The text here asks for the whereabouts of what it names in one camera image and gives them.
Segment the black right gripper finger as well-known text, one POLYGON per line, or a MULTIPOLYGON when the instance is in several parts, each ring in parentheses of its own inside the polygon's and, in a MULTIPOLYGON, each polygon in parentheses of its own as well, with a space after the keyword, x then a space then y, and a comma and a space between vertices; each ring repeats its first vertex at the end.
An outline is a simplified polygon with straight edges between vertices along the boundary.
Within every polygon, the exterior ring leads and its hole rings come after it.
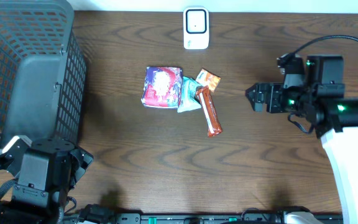
POLYGON ((259 84, 255 83, 250 88, 246 89, 246 95, 254 95, 259 92, 259 84))
POLYGON ((261 112, 264 104, 264 94, 257 90, 247 90, 246 98, 249 100, 251 107, 256 112, 261 112))

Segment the small orange snack packet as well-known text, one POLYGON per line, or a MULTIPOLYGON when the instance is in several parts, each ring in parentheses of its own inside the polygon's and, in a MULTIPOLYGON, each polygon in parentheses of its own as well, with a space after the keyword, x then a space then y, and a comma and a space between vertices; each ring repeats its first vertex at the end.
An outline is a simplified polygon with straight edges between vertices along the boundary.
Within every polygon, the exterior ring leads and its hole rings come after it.
POLYGON ((210 91, 215 92, 221 78, 202 68, 196 77, 196 81, 202 86, 207 86, 210 91))

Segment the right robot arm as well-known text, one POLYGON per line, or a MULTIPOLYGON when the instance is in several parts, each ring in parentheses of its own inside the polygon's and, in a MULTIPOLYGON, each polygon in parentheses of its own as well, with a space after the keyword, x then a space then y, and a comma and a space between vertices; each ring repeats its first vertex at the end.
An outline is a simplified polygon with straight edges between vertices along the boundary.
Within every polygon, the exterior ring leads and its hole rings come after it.
POLYGON ((358 223, 358 99, 345 98, 340 55, 278 58, 281 83, 255 83, 245 96, 254 111, 305 118, 331 164, 344 223, 358 223))

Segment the red purple snack bag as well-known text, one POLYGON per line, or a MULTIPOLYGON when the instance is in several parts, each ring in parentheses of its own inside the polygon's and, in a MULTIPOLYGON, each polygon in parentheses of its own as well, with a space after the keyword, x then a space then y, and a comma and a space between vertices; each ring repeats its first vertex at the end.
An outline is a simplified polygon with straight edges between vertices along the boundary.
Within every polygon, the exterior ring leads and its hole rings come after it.
POLYGON ((148 108, 177 109, 183 83, 179 67, 147 67, 141 102, 148 108))

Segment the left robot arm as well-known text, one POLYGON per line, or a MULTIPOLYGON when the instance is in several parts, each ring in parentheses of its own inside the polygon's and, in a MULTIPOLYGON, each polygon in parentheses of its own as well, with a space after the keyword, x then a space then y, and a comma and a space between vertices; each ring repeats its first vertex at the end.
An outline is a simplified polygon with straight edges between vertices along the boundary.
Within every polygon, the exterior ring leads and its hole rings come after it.
POLYGON ((93 162, 66 139, 17 139, 0 154, 0 170, 13 176, 0 187, 0 223, 62 223, 68 193, 93 162))

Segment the red white striped packet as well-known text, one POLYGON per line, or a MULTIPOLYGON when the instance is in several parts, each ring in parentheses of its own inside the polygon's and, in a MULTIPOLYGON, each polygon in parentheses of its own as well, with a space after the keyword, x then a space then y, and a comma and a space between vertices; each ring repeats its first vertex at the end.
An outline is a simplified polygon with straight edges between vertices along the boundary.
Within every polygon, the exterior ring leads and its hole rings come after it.
POLYGON ((211 138, 221 134, 223 129, 221 123, 218 120, 216 108, 214 107, 213 99, 208 86, 204 86, 198 89, 196 92, 196 97, 201 104, 201 108, 206 118, 208 137, 211 138))

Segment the teal white snack packet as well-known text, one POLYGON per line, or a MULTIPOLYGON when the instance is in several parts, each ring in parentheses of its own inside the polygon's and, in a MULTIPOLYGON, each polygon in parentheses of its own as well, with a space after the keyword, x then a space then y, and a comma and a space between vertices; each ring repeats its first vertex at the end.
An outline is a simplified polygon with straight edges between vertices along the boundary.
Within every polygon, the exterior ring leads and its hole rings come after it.
POLYGON ((200 103, 195 98, 196 91, 199 87, 201 87, 201 85, 194 79, 183 77, 180 105, 177 109, 178 113, 197 110, 201 108, 200 103))

